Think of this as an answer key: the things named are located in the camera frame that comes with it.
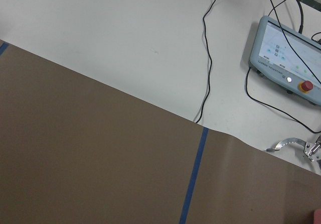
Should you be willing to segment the pink plastic box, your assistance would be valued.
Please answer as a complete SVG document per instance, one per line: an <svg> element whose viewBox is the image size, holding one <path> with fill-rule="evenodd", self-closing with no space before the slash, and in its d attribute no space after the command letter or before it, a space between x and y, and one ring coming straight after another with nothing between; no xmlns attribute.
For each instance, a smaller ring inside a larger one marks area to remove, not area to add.
<svg viewBox="0 0 321 224"><path fill-rule="evenodd" d="M317 209L314 211L313 224L321 224L321 209Z"/></svg>

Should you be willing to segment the teach pendant with red button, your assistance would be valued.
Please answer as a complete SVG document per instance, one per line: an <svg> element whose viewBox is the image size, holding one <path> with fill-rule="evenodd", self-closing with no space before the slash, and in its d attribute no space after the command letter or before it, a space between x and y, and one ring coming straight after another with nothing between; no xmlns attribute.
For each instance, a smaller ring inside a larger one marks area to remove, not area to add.
<svg viewBox="0 0 321 224"><path fill-rule="evenodd" d="M320 45L269 16L258 24L249 66L320 105Z"/></svg>

